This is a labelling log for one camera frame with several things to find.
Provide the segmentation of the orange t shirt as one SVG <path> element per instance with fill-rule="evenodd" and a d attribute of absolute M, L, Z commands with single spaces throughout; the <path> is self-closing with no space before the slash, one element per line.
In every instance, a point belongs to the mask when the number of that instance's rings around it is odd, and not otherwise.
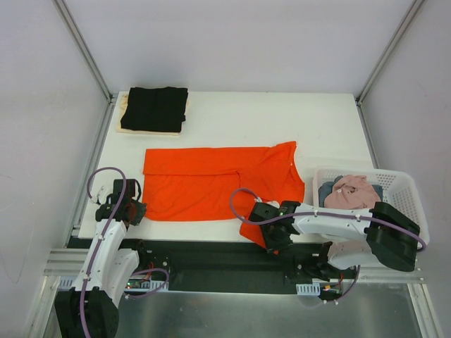
<path fill-rule="evenodd" d="M 255 204 L 250 193 L 263 201 L 302 202 L 305 184 L 295 166 L 296 148 L 291 141 L 271 147 L 147 149 L 145 216 L 163 222 L 248 217 Z"/>

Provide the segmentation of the pink t shirt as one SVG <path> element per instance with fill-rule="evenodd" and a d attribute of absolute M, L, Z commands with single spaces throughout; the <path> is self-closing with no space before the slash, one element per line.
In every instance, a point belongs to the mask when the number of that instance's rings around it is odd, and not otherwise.
<path fill-rule="evenodd" d="M 325 208 L 344 210 L 373 208 L 382 198 L 365 175 L 346 175 L 333 184 Z"/>

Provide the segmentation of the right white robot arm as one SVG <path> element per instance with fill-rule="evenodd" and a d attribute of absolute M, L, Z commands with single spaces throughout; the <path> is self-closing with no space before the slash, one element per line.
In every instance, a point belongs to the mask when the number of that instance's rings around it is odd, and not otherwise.
<path fill-rule="evenodd" d="M 354 210 L 319 208 L 297 201 L 284 201 L 279 207 L 257 202 L 245 224 L 258 227 L 264 248 L 271 254 L 287 253 L 293 235 L 328 238 L 317 256 L 300 263 L 305 274 L 321 280 L 374 262 L 409 273 L 415 269 L 417 253 L 427 246 L 420 227 L 384 202 Z"/>

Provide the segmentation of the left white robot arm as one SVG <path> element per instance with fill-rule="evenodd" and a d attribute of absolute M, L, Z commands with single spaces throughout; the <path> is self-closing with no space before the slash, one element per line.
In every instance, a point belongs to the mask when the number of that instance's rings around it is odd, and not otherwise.
<path fill-rule="evenodd" d="M 94 237 L 85 262 L 70 289 L 54 301 L 62 337 L 115 337 L 118 305 L 131 274 L 143 273 L 149 257 L 137 249 L 122 249 L 129 226 L 139 225 L 147 205 L 139 202 L 135 179 L 114 180 L 113 190 L 95 213 Z"/>

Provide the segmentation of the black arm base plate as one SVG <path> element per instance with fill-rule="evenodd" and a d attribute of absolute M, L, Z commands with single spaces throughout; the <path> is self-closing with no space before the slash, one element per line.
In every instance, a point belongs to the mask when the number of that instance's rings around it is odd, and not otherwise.
<path fill-rule="evenodd" d="M 295 294 L 299 284 L 351 281 L 355 267 L 339 271 L 326 264 L 321 244 L 293 244 L 279 254 L 253 243 L 125 239 L 151 278 L 167 281 L 172 292 Z"/>

